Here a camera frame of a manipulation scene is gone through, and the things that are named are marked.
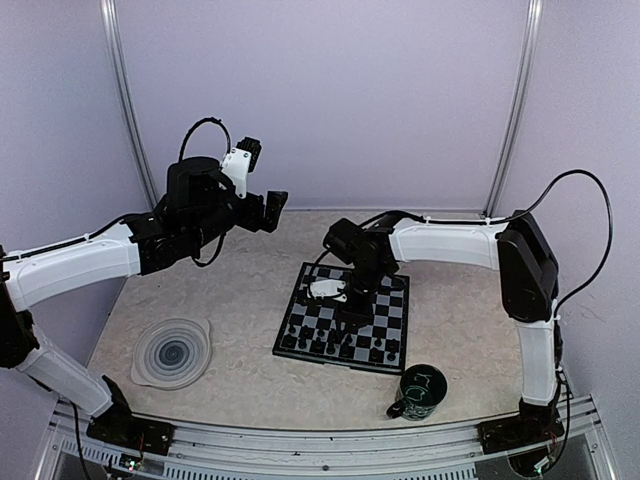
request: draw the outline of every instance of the wall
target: wall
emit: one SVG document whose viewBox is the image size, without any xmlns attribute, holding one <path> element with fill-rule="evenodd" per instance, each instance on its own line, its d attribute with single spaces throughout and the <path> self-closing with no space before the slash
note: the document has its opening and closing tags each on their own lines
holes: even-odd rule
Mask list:
<svg viewBox="0 0 640 480">
<path fill-rule="evenodd" d="M 609 189 L 615 238 L 592 287 L 562 311 L 565 363 L 578 394 L 593 394 L 622 472 L 640 458 L 640 4 L 545 2 L 536 63 L 501 213 L 530 204 L 556 174 L 584 167 Z M 586 279 L 605 245 L 597 187 L 566 179 L 536 212 L 563 291 Z"/>
<path fill-rule="evenodd" d="M 3 2 L 0 15 L 0 242 L 35 247 L 145 207 L 109 65 L 99 2 Z M 85 362 L 121 282 L 33 309 Z M 27 478 L 55 397 L 0 371 L 0 477 Z"/>
<path fill-rule="evenodd" d="M 289 208 L 484 207 L 528 2 L 118 2 L 136 113 L 164 184 L 204 116 L 263 140 L 251 187 Z M 220 157 L 203 127 L 188 153 Z"/>
</svg>

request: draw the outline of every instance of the marble surface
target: marble surface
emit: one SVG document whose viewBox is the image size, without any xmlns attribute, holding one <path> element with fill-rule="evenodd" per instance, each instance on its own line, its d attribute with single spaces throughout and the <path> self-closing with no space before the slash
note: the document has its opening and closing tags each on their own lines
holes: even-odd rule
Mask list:
<svg viewBox="0 0 640 480">
<path fill-rule="evenodd" d="M 517 409 L 520 350 L 500 304 L 497 272 L 414 262 L 407 367 L 429 363 L 447 377 L 444 402 L 423 422 L 388 420 L 399 377 L 275 357 L 271 348 L 296 276 L 321 252 L 328 227 L 363 212 L 283 214 L 272 234 L 232 230 L 219 259 L 201 269 L 191 260 L 130 278 L 106 323 L 90 368 L 122 388 L 136 412 L 216 425 L 276 429 L 397 428 L 469 420 Z M 203 252 L 209 258 L 215 242 Z M 327 257 L 326 263 L 339 265 Z M 156 321 L 211 323 L 213 355 L 205 374 L 177 391 L 131 381 L 136 339 Z"/>
</svg>

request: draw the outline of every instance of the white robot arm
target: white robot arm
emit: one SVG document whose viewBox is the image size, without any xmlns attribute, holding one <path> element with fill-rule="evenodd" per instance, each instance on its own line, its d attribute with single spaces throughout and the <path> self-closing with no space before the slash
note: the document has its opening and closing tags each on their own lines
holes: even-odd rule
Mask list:
<svg viewBox="0 0 640 480">
<path fill-rule="evenodd" d="M 173 427 L 133 417 L 118 386 L 54 345 L 29 309 L 85 285 L 163 270 L 182 258 L 206 266 L 236 225 L 274 231 L 287 193 L 268 192 L 265 206 L 262 196 L 247 192 L 260 150 L 260 142 L 245 138 L 229 146 L 222 162 L 183 160 L 183 144 L 180 161 L 167 173 L 167 194 L 152 212 L 125 215 L 93 234 L 38 249 L 5 255 L 0 247 L 0 367 L 15 368 L 95 417 L 89 436 L 129 447 L 144 432 L 152 444 L 147 451 L 166 454 Z M 199 262 L 200 249 L 216 238 L 214 258 Z"/>
<path fill-rule="evenodd" d="M 404 212 L 380 215 L 365 228 L 347 219 L 338 221 L 330 227 L 324 247 L 347 265 L 353 264 L 353 269 L 346 282 L 312 283 L 309 295 L 340 302 L 338 320 L 359 327 L 372 322 L 372 296 L 382 278 L 398 270 L 398 262 L 442 261 L 498 270 L 503 306 L 514 319 L 520 339 L 520 417 L 535 417 L 544 429 L 555 428 L 554 433 L 562 435 L 556 413 L 562 346 L 554 316 L 558 264 L 535 220 L 526 214 L 509 223 L 500 219 L 475 225 L 435 222 Z"/>
</svg>

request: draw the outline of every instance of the mug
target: mug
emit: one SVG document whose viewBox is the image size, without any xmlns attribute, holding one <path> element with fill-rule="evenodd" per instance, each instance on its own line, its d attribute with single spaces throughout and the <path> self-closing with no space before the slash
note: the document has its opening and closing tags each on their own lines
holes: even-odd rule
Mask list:
<svg viewBox="0 0 640 480">
<path fill-rule="evenodd" d="M 424 420 L 447 394 L 447 379 L 431 365 L 414 365 L 402 374 L 396 403 L 387 410 L 389 418 Z"/>
</svg>

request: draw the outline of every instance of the mug handle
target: mug handle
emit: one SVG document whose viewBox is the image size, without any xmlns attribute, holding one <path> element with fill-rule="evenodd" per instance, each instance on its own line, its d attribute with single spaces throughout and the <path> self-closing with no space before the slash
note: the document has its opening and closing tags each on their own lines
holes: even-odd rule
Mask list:
<svg viewBox="0 0 640 480">
<path fill-rule="evenodd" d="M 401 398 L 387 409 L 387 417 L 398 418 L 402 416 L 406 408 L 407 404 L 405 403 L 404 398 Z"/>
</svg>

